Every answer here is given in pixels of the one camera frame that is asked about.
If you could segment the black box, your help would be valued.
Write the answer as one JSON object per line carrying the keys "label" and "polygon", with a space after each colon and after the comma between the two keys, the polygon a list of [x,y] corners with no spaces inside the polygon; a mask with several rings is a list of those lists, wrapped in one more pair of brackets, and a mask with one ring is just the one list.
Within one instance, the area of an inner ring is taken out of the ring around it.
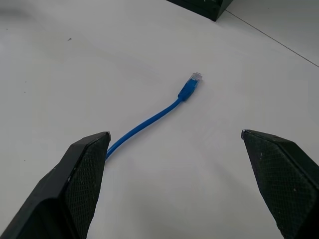
{"label": "black box", "polygon": [[234,0],[167,0],[214,22]]}

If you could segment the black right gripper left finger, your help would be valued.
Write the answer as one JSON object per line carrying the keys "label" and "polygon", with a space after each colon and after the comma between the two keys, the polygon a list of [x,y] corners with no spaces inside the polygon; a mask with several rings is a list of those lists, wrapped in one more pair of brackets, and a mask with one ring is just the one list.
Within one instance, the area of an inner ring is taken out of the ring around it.
{"label": "black right gripper left finger", "polygon": [[86,239],[110,140],[106,131],[70,145],[37,183],[0,239]]}

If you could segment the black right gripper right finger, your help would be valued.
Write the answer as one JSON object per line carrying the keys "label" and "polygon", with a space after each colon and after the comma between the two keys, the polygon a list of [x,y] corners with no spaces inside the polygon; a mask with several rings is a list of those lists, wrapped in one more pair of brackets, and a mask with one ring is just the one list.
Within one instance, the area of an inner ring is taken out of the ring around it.
{"label": "black right gripper right finger", "polygon": [[248,129],[241,138],[284,239],[319,239],[319,166],[290,140]]}

